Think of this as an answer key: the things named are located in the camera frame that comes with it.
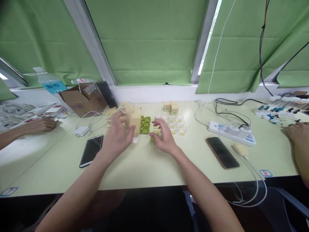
brown cardboard box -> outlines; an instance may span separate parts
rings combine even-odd
[[[95,84],[80,83],[80,90],[81,92],[77,85],[60,92],[59,95],[80,118],[90,111],[104,111],[107,103]],[[96,113],[89,113],[85,117],[92,117],[94,114]]]
[[[293,94],[296,96],[300,96],[300,95],[306,95],[307,92],[306,91],[295,91]]]

hand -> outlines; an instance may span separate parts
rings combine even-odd
[[[120,116],[124,116],[121,111],[113,114],[111,126],[103,139],[102,149],[98,153],[108,165],[127,149],[133,140],[135,126],[131,126],[129,132],[126,133],[119,119]]]
[[[287,127],[287,134],[297,145],[308,145],[309,142],[309,122],[297,122],[293,126]]]
[[[31,122],[27,122],[17,129],[23,134],[35,134],[44,131],[51,131],[56,126],[56,122],[48,117],[38,118]]]
[[[161,139],[156,134],[152,132],[149,133],[149,135],[154,138],[157,147],[170,155],[174,155],[179,150],[179,147],[176,145],[171,130],[169,129],[166,121],[163,119],[157,119],[152,123],[154,123],[154,126],[160,125],[162,130]]]

water bottle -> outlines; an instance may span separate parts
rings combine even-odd
[[[54,97],[56,97],[63,105],[63,107],[65,107],[69,112],[73,112],[58,94],[59,92],[68,89],[65,84],[56,75],[46,72],[42,67],[35,67],[33,69],[38,73],[38,82],[48,92],[50,92]]]

blue bottle label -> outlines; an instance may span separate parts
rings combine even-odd
[[[43,87],[46,88],[51,94],[59,93],[68,89],[62,81],[57,81],[51,84],[43,84]]]

phone screen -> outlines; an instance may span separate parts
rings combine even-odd
[[[218,137],[207,138],[206,142],[225,169],[239,167],[239,163]]]
[[[101,150],[103,135],[93,137],[87,140],[83,157],[80,162],[80,168],[86,167],[92,163],[97,153]]]

